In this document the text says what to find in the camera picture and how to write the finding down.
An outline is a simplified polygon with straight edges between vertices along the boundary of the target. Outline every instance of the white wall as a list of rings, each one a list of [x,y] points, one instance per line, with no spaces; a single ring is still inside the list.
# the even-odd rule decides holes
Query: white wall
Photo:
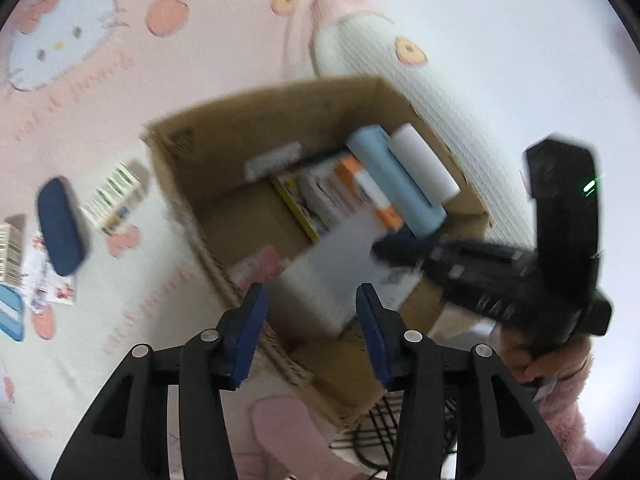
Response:
[[[595,146],[609,334],[580,406],[602,450],[640,401],[640,55],[606,0],[374,0],[485,111],[514,157],[551,132]]]

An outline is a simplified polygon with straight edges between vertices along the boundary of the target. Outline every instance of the hello kitty print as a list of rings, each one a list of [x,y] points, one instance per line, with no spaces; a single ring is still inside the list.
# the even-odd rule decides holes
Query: hello kitty print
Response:
[[[8,81],[31,91],[93,54],[121,25],[116,0],[38,0],[16,19]]]

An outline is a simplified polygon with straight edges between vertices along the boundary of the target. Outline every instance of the light blue cylinder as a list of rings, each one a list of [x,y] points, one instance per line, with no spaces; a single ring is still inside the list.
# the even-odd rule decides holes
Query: light blue cylinder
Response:
[[[416,237],[433,233],[447,217],[440,204],[431,205],[402,164],[389,151],[389,136],[377,124],[363,126],[347,147],[380,186]]]

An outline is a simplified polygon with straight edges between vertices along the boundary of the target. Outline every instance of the white roll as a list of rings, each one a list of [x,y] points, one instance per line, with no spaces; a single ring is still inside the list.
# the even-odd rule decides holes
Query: white roll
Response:
[[[449,171],[411,124],[400,126],[391,135],[389,150],[431,205],[444,204],[460,192]]]

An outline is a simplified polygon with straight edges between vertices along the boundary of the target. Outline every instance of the dark blue oval case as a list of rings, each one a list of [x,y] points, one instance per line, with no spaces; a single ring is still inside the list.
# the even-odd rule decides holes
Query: dark blue oval case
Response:
[[[40,230],[53,269],[60,276],[73,274],[84,260],[84,246],[65,186],[59,178],[49,180],[42,187],[37,205]]]

